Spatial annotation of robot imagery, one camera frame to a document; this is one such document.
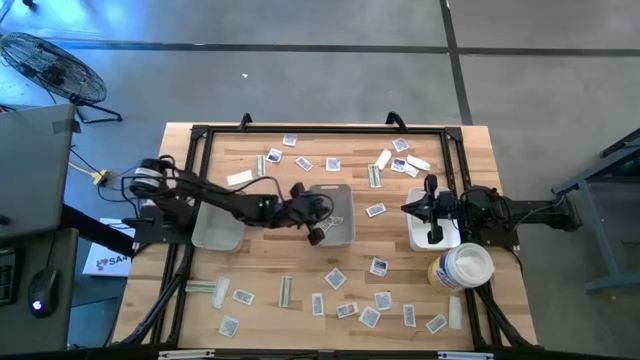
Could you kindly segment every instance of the wooden table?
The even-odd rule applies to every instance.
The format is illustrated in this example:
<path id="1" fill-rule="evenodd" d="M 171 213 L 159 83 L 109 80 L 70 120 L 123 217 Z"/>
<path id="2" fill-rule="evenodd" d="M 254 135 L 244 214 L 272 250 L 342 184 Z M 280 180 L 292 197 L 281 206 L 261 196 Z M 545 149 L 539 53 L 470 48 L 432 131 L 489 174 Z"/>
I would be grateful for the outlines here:
<path id="1" fill-rule="evenodd" d="M 165 130 L 160 153 L 173 155 L 180 168 L 185 164 L 192 125 L 168 123 Z M 466 126 L 462 130 L 471 181 L 500 190 L 488 128 Z M 231 286 L 222 309 L 211 306 L 210 295 L 187 294 L 179 346 L 336 350 L 472 349 L 466 306 L 463 306 L 463 330 L 445 328 L 431 335 L 425 327 L 438 314 L 448 317 L 449 296 L 436 292 L 428 284 L 427 267 L 438 253 L 411 250 L 406 214 L 400 211 L 400 206 L 405 204 L 411 188 L 422 187 L 426 173 L 421 172 L 417 178 L 411 178 L 392 172 L 387 167 L 382 172 L 383 187 L 369 187 L 367 164 L 375 162 L 384 148 L 392 150 L 395 156 L 397 153 L 391 140 L 396 137 L 391 134 L 298 134 L 297 145 L 286 147 L 282 145 L 282 134 L 215 135 L 208 179 L 217 184 L 226 186 L 228 175 L 247 169 L 255 170 L 255 155 L 266 154 L 270 148 L 284 152 L 280 164 L 267 163 L 267 175 L 276 177 L 284 192 L 288 192 L 297 181 L 302 181 L 306 187 L 323 183 L 349 184 L 354 194 L 356 240 L 353 245 L 343 248 L 312 247 L 304 230 L 253 229 L 246 233 L 238 253 L 197 249 L 191 279 L 215 281 L 224 275 L 231 279 Z M 446 184 L 438 138 L 429 135 L 403 137 L 408 140 L 410 148 L 399 156 L 410 154 L 429 162 L 431 173 L 438 176 L 440 184 Z M 198 161 L 202 149 L 198 151 L 194 169 L 200 168 Z M 310 160 L 314 168 L 304 172 L 294 163 L 298 156 Z M 452 151 L 452 156 L 454 169 L 457 170 L 455 151 Z M 340 172 L 325 171 L 327 157 L 340 158 Z M 462 188 L 459 178 L 457 186 Z M 252 193 L 275 192 L 270 181 L 257 183 L 248 190 Z M 387 212 L 369 218 L 365 209 L 379 202 L 386 205 Z M 517 262 L 513 255 L 502 249 L 492 248 L 489 251 L 496 267 L 491 280 L 496 302 L 524 338 L 535 342 L 527 295 Z M 130 334 L 156 299 L 166 253 L 166 245 L 153 245 L 134 259 L 114 340 Z M 368 272 L 374 256 L 389 261 L 389 271 L 385 277 Z M 338 290 L 333 290 L 324 280 L 334 267 L 338 267 L 348 278 Z M 283 275 L 293 277 L 292 307 L 288 309 L 278 307 L 280 277 Z M 238 288 L 256 295 L 252 306 L 230 299 L 231 292 Z M 357 301 L 361 310 L 367 305 L 375 307 L 373 294 L 386 290 L 392 292 L 394 306 L 382 313 L 375 329 L 360 323 L 357 316 L 337 318 L 338 305 Z M 325 317 L 311 315 L 311 294 L 315 292 L 324 294 Z M 402 304 L 407 303 L 415 304 L 417 328 L 408 328 L 403 324 Z M 171 302 L 165 318 L 165 335 L 173 308 Z M 485 339 L 489 339 L 486 313 L 482 306 L 479 308 L 483 333 Z M 240 321 L 239 330 L 232 339 L 218 334 L 224 315 Z"/>

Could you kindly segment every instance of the electric fan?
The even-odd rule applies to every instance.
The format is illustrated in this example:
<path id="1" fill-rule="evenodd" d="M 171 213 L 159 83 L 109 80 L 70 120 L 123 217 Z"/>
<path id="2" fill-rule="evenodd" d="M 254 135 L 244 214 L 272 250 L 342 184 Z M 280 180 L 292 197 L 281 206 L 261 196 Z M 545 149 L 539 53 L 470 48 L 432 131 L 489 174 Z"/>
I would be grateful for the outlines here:
<path id="1" fill-rule="evenodd" d="M 76 106 L 89 106 L 116 116 L 87 120 L 77 111 L 83 123 L 122 121 L 117 112 L 95 105 L 107 97 L 100 76 L 61 48 L 33 35 L 13 32 L 0 38 L 0 54 L 11 67 L 47 91 Z"/>

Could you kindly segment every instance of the gray floor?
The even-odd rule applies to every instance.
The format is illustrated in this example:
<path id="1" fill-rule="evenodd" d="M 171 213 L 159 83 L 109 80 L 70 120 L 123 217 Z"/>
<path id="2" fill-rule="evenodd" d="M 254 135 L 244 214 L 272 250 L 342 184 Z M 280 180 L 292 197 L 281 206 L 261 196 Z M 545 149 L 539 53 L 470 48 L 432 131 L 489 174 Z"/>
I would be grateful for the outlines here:
<path id="1" fill-rule="evenodd" d="M 16 2 L 0 32 L 118 41 L 445 46 L 437 0 L 102 0 Z M 638 48 L 634 0 L 450 0 L 460 46 Z M 122 124 L 84 126 L 74 142 L 114 172 L 155 156 L 167 121 L 372 122 L 395 110 L 409 123 L 460 124 L 447 55 L 74 50 L 105 80 L 103 103 Z M 474 124 L 490 127 L 504 192 L 549 198 L 638 127 L 640 58 L 463 56 Z M 0 67 L 0 102 L 50 104 L 46 92 Z M 70 170 L 66 201 L 94 217 L 131 215 L 99 200 Z M 550 349 L 638 357 L 640 290 L 587 296 L 604 266 L 589 227 L 573 234 L 522 226 L 521 257 L 539 341 Z M 95 301 L 100 280 L 78 276 Z M 119 295 L 118 284 L 98 298 Z M 74 309 L 70 341 L 95 316 L 108 333 L 114 300 Z"/>

